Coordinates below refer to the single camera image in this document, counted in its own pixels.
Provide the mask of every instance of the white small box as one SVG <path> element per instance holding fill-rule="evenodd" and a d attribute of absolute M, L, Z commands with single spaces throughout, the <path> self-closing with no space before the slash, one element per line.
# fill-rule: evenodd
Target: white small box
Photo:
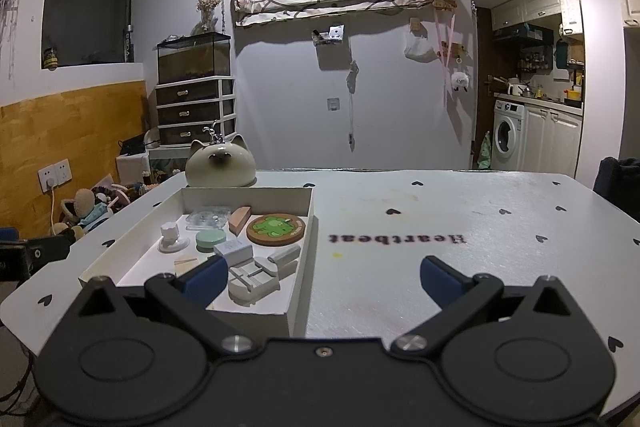
<path fill-rule="evenodd" d="M 182 188 L 105 250 L 82 273 L 80 283 L 84 285 L 92 277 L 106 275 L 117 286 L 140 286 L 158 273 L 175 273 L 174 261 L 190 253 L 198 253 L 195 250 L 196 231 L 186 229 L 186 216 L 204 206 L 215 205 L 228 206 L 232 211 L 241 206 L 250 206 L 255 217 L 283 212 L 300 216 L 306 223 L 304 236 L 297 242 L 302 251 L 296 269 L 279 281 L 280 289 L 249 306 L 233 302 L 228 289 L 225 289 L 207 307 L 214 316 L 259 343 L 274 337 L 302 337 L 311 289 L 311 281 L 305 282 L 302 289 L 303 279 L 313 277 L 315 258 L 315 247 L 312 246 L 314 243 L 311 240 L 312 229 L 315 226 L 312 188 Z M 191 238 L 191 244 L 185 250 L 173 254 L 158 251 L 160 227 L 167 221 L 175 221 L 178 224 L 180 236 Z M 228 239 L 236 239 L 227 226 L 224 230 Z M 238 239 L 248 242 L 246 227 Z M 261 245 L 251 246 L 255 257 L 266 258 L 278 250 Z M 311 261 L 307 264 L 308 254 Z M 242 269 L 247 266 L 251 271 L 252 268 L 248 264 L 236 268 Z M 230 270 L 229 282 L 233 283 L 236 280 L 239 279 L 233 270 Z"/>
<path fill-rule="evenodd" d="M 213 247 L 214 252 L 225 258 L 227 265 L 235 266 L 254 257 L 254 247 L 241 239 L 231 239 Z"/>

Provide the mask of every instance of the wall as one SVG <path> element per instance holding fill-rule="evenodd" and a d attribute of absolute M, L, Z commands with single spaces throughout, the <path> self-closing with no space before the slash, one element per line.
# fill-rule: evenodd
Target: wall
<path fill-rule="evenodd" d="M 100 64 L 58 68 L 41 68 L 42 11 L 44 0 L 20 0 L 14 66 L 10 75 L 8 31 L 0 57 L 0 107 L 20 100 L 83 87 L 143 78 L 141 64 Z"/>
<path fill-rule="evenodd" d="M 196 0 L 132 2 L 134 44 L 151 92 L 157 79 L 154 46 L 169 34 L 191 31 L 198 21 Z M 460 4 L 456 41 L 473 50 L 470 0 Z M 446 99 L 440 63 L 404 57 L 408 19 L 415 12 L 357 13 L 234 29 L 228 0 L 226 10 L 226 32 L 233 37 L 236 56 L 232 72 L 237 77 L 239 130 L 259 168 L 468 168 L 475 91 Z M 419 15 L 437 49 L 433 10 Z M 311 30 L 327 30 L 336 20 L 346 24 L 350 49 L 316 52 Z M 351 59 L 359 67 L 353 152 L 346 83 Z M 471 76 L 472 65 L 470 57 L 465 70 Z M 327 99 L 333 97 L 340 98 L 340 110 L 329 112 Z"/>
<path fill-rule="evenodd" d="M 60 200 L 91 188 L 107 174 L 117 179 L 118 140 L 143 132 L 143 81 L 109 84 L 43 96 L 0 107 L 0 226 L 20 237 L 41 237 L 50 228 L 51 199 L 37 172 L 69 159 L 73 179 L 56 188 Z"/>
<path fill-rule="evenodd" d="M 593 187 L 600 161 L 620 154 L 625 114 L 625 39 L 618 0 L 581 3 L 586 80 L 576 179 Z"/>
<path fill-rule="evenodd" d="M 640 31 L 625 29 L 625 121 L 620 158 L 640 158 Z"/>

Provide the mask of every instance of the clear plastic container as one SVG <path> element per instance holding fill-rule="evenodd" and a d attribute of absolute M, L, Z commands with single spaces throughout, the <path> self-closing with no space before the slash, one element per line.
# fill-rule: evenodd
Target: clear plastic container
<path fill-rule="evenodd" d="M 222 229 L 230 216 L 228 206 L 207 206 L 187 216 L 187 230 Z"/>

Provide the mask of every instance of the white wall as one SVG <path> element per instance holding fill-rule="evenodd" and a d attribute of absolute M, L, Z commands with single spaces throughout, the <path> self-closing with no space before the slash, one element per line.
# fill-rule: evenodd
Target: white wall
<path fill-rule="evenodd" d="M 155 44 L 169 34 L 188 34 L 198 21 L 195 4 L 133 0 L 134 44 L 143 57 L 150 92 L 157 82 Z M 456 41 L 473 50 L 470 0 L 460 4 Z M 468 168 L 476 94 L 470 90 L 445 102 L 440 63 L 404 57 L 408 19 L 414 13 L 356 13 L 339 19 L 346 24 L 351 56 L 360 68 L 351 152 L 348 53 L 333 48 L 316 54 L 310 38 L 313 28 L 326 30 L 337 19 L 234 29 L 228 0 L 226 9 L 239 130 L 260 168 Z M 433 21 L 432 9 L 420 15 Z M 424 24 L 437 48 L 433 23 Z M 470 74 L 472 65 L 470 58 L 465 64 Z M 340 98 L 340 111 L 327 111 L 326 99 L 332 97 Z"/>
<path fill-rule="evenodd" d="M 618 0 L 581 0 L 586 54 L 576 179 L 588 187 L 606 156 L 618 158 L 625 113 L 625 39 Z"/>
<path fill-rule="evenodd" d="M 44 0 L 20 0 L 11 78 L 9 35 L 6 31 L 0 57 L 0 107 L 46 94 L 143 78 L 141 64 L 100 64 L 43 70 L 43 8 Z"/>

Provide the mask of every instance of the green cartoon frog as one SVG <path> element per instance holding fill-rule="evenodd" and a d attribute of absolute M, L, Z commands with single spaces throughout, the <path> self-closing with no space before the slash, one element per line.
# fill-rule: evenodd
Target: green cartoon frog
<path fill-rule="evenodd" d="M 269 237 L 282 237 L 295 230 L 290 221 L 286 217 L 267 217 L 263 222 L 256 223 L 253 229 L 257 233 L 265 233 Z"/>

